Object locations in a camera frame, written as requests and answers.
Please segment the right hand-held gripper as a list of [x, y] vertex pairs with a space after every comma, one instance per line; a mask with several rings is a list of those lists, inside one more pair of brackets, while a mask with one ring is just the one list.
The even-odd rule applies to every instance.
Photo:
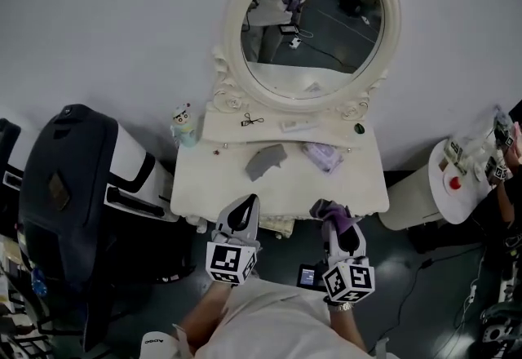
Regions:
[[[321, 226], [324, 249], [328, 254], [338, 253], [338, 234], [332, 220]], [[366, 255], [366, 240], [358, 223], [347, 231], [348, 253]], [[332, 302], [357, 303], [374, 293], [374, 268], [366, 256], [339, 260], [322, 275], [326, 292]]]

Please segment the purple cloth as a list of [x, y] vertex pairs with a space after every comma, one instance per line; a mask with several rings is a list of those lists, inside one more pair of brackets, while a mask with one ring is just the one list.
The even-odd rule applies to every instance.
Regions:
[[317, 200], [309, 213], [314, 219], [331, 222], [338, 235], [344, 234], [361, 220], [360, 216], [353, 216], [347, 206], [325, 199]]

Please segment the oval ornate mirror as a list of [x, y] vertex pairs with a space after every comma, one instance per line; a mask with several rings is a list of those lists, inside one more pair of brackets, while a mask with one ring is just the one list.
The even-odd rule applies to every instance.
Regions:
[[284, 112], [335, 110], [345, 119], [365, 116], [369, 96], [387, 76], [401, 29], [399, 0], [379, 0], [382, 19], [376, 43], [361, 65], [342, 72], [310, 66], [249, 62], [241, 45], [249, 0], [229, 0], [222, 42], [215, 48], [217, 80], [213, 109], [235, 113], [259, 104]]

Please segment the person's left forearm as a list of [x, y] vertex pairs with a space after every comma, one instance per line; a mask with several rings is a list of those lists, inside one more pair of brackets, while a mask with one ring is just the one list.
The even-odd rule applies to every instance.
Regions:
[[179, 323], [192, 354], [207, 344], [223, 317], [232, 286], [214, 281], [197, 305]]

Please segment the person's right forearm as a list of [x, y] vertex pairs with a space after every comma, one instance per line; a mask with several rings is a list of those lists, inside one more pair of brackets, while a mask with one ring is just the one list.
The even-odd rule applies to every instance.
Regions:
[[367, 348], [357, 328], [353, 311], [330, 314], [330, 327], [343, 339], [357, 346], [363, 352]]

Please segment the grey cloth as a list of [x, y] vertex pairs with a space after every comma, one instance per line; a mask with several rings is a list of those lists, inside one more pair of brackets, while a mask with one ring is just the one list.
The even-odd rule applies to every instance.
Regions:
[[282, 144], [274, 144], [262, 148], [247, 163], [245, 168], [246, 174], [252, 182], [255, 182], [271, 167], [280, 167], [286, 158], [287, 153]]

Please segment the small black screen device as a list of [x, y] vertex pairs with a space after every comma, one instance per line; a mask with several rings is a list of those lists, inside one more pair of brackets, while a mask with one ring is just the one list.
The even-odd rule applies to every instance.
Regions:
[[314, 290], [326, 292], [325, 283], [322, 275], [328, 270], [327, 264], [320, 262], [318, 264], [301, 264], [296, 286], [306, 290]]

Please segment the silver wristwatch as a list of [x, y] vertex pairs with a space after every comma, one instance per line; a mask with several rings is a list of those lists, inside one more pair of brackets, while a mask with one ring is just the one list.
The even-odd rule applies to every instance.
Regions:
[[330, 300], [325, 303], [330, 314], [349, 312], [353, 308], [353, 303], [350, 302], [333, 302]]

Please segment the white round side table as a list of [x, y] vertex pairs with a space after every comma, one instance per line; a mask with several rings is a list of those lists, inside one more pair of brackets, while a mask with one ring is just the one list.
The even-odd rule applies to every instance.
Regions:
[[[490, 156], [498, 161], [502, 156], [492, 140], [485, 141], [470, 158], [466, 176], [445, 157], [445, 142], [433, 148], [426, 165], [387, 190], [389, 209], [379, 215], [386, 228], [398, 231], [439, 220], [460, 224], [493, 189], [485, 165]], [[462, 187], [452, 192], [447, 180], [455, 175], [461, 177]]]

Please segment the lilac tissue packet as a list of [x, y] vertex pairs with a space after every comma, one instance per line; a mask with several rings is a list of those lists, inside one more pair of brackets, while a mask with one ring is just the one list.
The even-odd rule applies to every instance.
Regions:
[[332, 146], [319, 143], [302, 143], [303, 154], [323, 173], [329, 175], [343, 162], [343, 155]]

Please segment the cartoon figure bottle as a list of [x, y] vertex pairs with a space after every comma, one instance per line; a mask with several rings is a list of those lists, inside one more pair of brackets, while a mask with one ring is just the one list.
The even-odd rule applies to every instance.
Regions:
[[191, 104], [186, 103], [175, 108], [172, 114], [170, 130], [179, 145], [191, 148], [197, 144], [196, 122], [190, 112]]

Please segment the person's white shirt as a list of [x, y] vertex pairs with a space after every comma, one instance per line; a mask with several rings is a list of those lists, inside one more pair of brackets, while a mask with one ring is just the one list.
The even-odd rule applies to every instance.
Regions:
[[223, 317], [194, 359], [373, 359], [330, 327], [319, 295], [251, 278], [232, 288]]

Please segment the printed carton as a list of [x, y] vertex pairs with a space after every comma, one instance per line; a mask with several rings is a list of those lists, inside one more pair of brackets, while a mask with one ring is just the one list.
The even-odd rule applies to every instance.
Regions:
[[463, 176], [467, 175], [467, 156], [464, 153], [463, 148], [455, 139], [449, 138], [446, 140], [444, 154], [448, 161], [451, 162]]

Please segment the black massage chair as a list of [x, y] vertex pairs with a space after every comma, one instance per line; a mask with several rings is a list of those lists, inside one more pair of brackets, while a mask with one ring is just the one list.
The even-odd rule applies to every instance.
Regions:
[[193, 272], [193, 226], [172, 213], [172, 174], [114, 118], [70, 104], [39, 133], [21, 181], [29, 262], [82, 315], [82, 347], [105, 338], [124, 286]]
[[0, 118], [0, 236], [17, 240], [22, 171], [10, 164], [21, 129], [6, 118]]

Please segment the blue-capped water bottle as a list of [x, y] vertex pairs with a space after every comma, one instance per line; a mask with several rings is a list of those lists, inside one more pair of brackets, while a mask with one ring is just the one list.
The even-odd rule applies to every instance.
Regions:
[[46, 285], [45, 276], [43, 275], [42, 271], [38, 268], [34, 268], [31, 271], [31, 287], [33, 289], [33, 292], [37, 296], [47, 296], [48, 289]]

